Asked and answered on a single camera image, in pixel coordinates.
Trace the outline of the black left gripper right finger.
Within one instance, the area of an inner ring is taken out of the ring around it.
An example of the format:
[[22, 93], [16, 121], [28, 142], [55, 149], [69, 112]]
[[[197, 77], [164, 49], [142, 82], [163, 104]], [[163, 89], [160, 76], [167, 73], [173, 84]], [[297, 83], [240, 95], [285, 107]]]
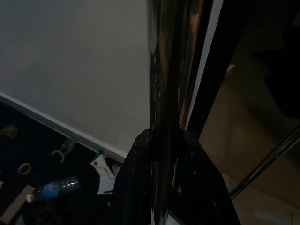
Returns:
[[183, 134], [179, 172], [187, 225], [240, 224], [220, 171], [188, 131]]

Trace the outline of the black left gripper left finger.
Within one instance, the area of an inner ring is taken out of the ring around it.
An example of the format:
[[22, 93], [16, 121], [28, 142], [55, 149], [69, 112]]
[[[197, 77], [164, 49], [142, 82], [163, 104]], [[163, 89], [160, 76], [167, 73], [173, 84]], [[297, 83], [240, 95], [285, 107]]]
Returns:
[[112, 225], [150, 225], [151, 167], [149, 130], [142, 131], [121, 165], [115, 179], [111, 210]]

